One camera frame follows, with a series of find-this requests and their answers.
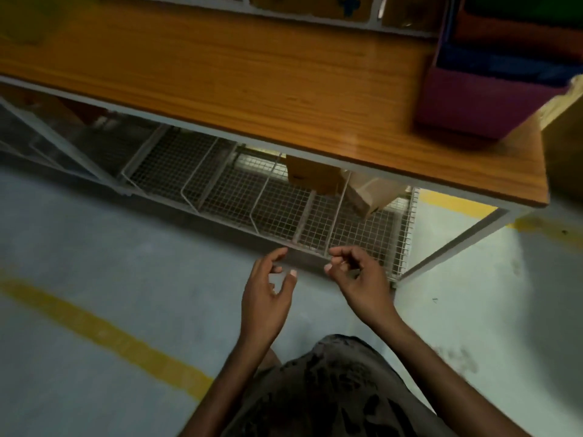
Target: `concrete floor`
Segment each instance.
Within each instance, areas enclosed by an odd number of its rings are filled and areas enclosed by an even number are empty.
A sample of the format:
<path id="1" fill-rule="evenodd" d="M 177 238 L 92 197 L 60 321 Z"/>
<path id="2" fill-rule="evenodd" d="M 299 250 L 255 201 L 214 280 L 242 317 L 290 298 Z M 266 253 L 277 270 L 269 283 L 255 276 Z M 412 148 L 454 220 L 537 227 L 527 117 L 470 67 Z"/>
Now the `concrete floor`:
<path id="1" fill-rule="evenodd" d="M 411 264 L 471 226 L 472 214 L 422 199 Z M 427 343 L 528 432 L 581 436 L 583 212 L 554 200 L 540 215 L 551 228 L 503 228 L 400 288 L 396 304 Z M 564 239 L 552 235 L 563 231 Z M 25 279 L 74 305 L 51 318 L 47 304 L 31 308 L 0 288 L 0 434 L 175 435 L 197 396 L 132 350 L 214 377 L 237 338 L 251 265 L 273 248 L 142 198 L 0 159 L 4 279 Z M 326 334 L 356 335 L 420 395 L 323 265 L 297 252 L 285 264 L 299 278 L 275 352 L 284 361 Z M 61 318 L 75 310 L 78 322 Z M 78 325 L 91 315 L 119 330 L 91 338 L 95 328 Z M 96 344 L 102 333 L 112 339 Z M 142 348 L 120 351 L 122 336 Z"/>

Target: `wooden shelf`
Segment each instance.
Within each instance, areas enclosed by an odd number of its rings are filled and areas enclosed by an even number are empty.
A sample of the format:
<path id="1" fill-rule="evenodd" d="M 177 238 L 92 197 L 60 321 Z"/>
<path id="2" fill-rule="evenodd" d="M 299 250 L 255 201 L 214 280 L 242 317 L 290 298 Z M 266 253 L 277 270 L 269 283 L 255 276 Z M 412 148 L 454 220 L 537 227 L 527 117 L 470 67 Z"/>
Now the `wooden shelf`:
<path id="1" fill-rule="evenodd" d="M 503 141 L 413 126 L 434 43 L 143 0 L 102 0 L 0 74 L 531 206 L 540 130 Z M 455 145 L 445 144 L 455 140 Z"/>

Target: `metal rack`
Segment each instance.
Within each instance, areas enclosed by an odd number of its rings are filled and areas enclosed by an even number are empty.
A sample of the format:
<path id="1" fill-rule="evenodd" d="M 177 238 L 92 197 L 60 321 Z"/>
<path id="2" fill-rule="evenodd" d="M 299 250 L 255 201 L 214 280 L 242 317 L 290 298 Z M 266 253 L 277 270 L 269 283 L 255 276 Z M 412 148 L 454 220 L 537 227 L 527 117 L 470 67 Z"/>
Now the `metal rack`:
<path id="1" fill-rule="evenodd" d="M 316 256 L 327 257 L 330 246 L 360 245 L 385 267 L 391 281 L 406 270 L 419 194 L 415 188 L 363 220 L 344 199 L 345 190 L 324 196 L 290 184 L 284 153 L 119 113 L 85 128 L 49 123 L 89 159 L 86 165 L 100 169 L 90 172 L 45 135 L 0 112 L 0 150 L 100 183 L 100 176 L 111 176 L 122 193 Z M 46 136 L 55 141 L 54 135 Z"/>

